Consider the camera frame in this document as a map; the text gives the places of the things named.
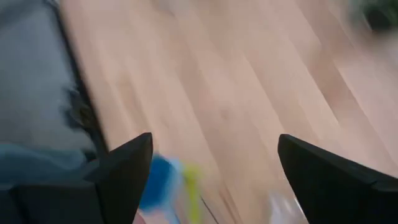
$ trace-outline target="blue cloth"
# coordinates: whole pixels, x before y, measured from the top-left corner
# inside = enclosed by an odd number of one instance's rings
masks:
[[[86,164],[81,150],[0,144],[0,184],[15,185],[59,177]]]

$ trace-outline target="wooden floor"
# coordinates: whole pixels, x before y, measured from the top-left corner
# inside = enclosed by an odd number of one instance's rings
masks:
[[[281,133],[398,176],[398,43],[354,29],[346,1],[61,6],[109,146],[153,132],[157,151],[200,167],[219,223],[276,223],[275,197],[305,223]]]

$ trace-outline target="blue fabric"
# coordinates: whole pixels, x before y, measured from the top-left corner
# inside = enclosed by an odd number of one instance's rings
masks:
[[[29,148],[0,144],[0,184],[49,180],[86,164],[81,150]]]

